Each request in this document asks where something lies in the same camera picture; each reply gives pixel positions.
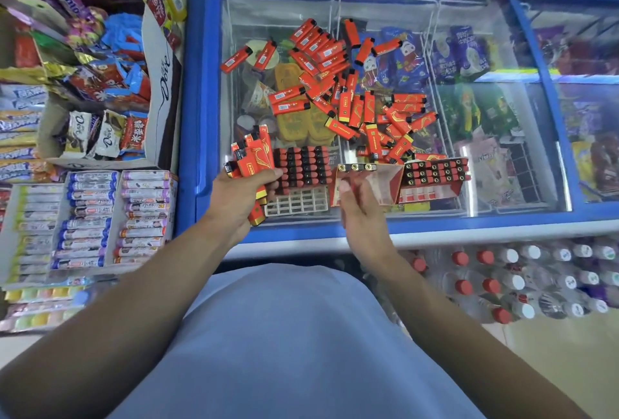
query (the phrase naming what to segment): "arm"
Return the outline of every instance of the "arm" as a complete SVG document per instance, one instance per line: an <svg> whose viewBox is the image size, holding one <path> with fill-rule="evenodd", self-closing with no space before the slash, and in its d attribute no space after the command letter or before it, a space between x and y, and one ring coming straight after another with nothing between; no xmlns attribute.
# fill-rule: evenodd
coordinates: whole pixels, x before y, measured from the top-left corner
<svg viewBox="0 0 619 419"><path fill-rule="evenodd" d="M387 290L410 336L488 419L584 419L559 388L430 287L398 255L367 182L340 184L350 247Z"/></svg>
<svg viewBox="0 0 619 419"><path fill-rule="evenodd" d="M108 415L157 365L221 259L247 235L256 189L278 174L233 180L221 173L200 221L0 371L5 412L15 419Z"/></svg>

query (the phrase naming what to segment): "person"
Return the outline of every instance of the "person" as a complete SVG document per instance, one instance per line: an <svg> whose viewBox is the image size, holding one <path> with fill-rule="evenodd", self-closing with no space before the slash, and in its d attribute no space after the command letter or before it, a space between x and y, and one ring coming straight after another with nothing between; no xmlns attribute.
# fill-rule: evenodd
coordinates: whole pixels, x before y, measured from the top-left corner
<svg viewBox="0 0 619 419"><path fill-rule="evenodd" d="M194 226L0 372L0 416L586 417L398 255L366 180L339 185L346 236L412 340L345 272L213 275L279 175L221 173Z"/></svg>

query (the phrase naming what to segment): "fingernail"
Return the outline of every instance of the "fingernail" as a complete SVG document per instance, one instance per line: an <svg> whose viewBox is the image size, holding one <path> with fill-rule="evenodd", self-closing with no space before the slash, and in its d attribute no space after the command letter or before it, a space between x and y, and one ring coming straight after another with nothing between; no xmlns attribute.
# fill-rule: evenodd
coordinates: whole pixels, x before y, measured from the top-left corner
<svg viewBox="0 0 619 419"><path fill-rule="evenodd" d="M340 193L348 192L350 190L350 183L346 180L341 180L340 185L338 186Z"/></svg>

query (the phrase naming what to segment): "hand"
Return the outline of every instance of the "hand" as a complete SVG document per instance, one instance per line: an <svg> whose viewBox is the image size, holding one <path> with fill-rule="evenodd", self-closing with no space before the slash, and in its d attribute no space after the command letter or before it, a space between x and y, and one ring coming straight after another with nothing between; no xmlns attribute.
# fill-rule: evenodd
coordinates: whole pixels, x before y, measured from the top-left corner
<svg viewBox="0 0 619 419"><path fill-rule="evenodd" d="M282 170L275 168L250 177L232 179L222 170L213 181L211 205L201 223L215 229L214 233L226 238L229 247L233 247L250 231L247 217L256 203L256 191L263 184L267 185L267 198L272 200L281 175Z"/></svg>
<svg viewBox="0 0 619 419"><path fill-rule="evenodd" d="M366 179L355 182L359 189L359 200L350 184L341 180L339 184L342 222L346 238L359 262L377 278L392 275L402 263L396 247L389 236L383 210Z"/></svg>

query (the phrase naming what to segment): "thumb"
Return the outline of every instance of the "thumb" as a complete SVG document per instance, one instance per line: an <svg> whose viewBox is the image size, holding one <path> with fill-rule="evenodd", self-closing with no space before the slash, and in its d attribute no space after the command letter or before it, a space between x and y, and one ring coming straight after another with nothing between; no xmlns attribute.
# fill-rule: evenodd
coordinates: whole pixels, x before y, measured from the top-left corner
<svg viewBox="0 0 619 419"><path fill-rule="evenodd" d="M346 180L341 180L338 190L340 192L340 206L347 215L353 216L361 213L355 193L352 192L350 183Z"/></svg>
<svg viewBox="0 0 619 419"><path fill-rule="evenodd" d="M269 182L277 181L282 177L283 170L281 168L275 169L265 169L260 173L256 173L253 176L250 176L248 179L251 180L252 185L256 187L262 184L268 184Z"/></svg>

